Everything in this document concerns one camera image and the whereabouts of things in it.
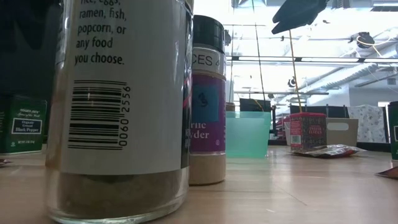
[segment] translucent plastic container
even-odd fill
[[[271,113],[226,112],[226,156],[264,158],[267,155]]]

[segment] barcode number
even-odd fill
[[[301,136],[291,136],[291,144],[301,144]]]
[[[125,82],[75,80],[68,148],[123,150],[129,137],[130,92]]]

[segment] white wall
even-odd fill
[[[329,95],[313,95],[307,100],[307,106],[350,106],[349,86],[344,85],[339,90],[329,90]]]
[[[380,101],[398,101],[398,93],[388,88],[351,87],[349,101],[351,106],[372,105],[378,106]]]

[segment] ceiling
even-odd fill
[[[349,3],[345,0],[330,0],[328,6],[338,1]],[[242,4],[239,7],[232,7],[234,2],[235,5],[237,2]],[[195,14],[219,20],[232,37],[232,42],[226,46],[229,60],[226,76],[234,79],[235,91],[262,91],[262,87],[264,91],[294,90],[288,86],[289,80],[294,75],[289,32],[276,35],[271,33],[275,26],[272,17],[283,2],[283,0],[195,1]],[[372,3],[384,2],[351,0],[351,8],[328,7],[319,13],[312,25],[292,30],[294,57],[298,61],[296,72],[299,87],[311,85],[313,82],[324,82],[327,75],[333,75],[334,71],[343,67],[358,66],[360,58],[380,60],[391,57],[390,48],[398,43],[396,23],[398,12],[374,12]],[[376,42],[375,46],[361,49],[355,40],[351,42],[351,37],[358,32],[369,32]],[[398,67],[398,61],[396,64],[386,62],[390,61],[381,60],[379,64],[383,67],[352,82],[356,85],[396,72],[393,69],[386,71],[386,67]],[[371,88],[383,83],[386,81],[361,88]],[[291,97],[293,96],[277,96],[274,103],[285,103],[283,101],[288,101]]]

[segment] black lid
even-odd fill
[[[193,17],[193,43],[210,45],[224,53],[223,25],[213,18],[195,15]]]

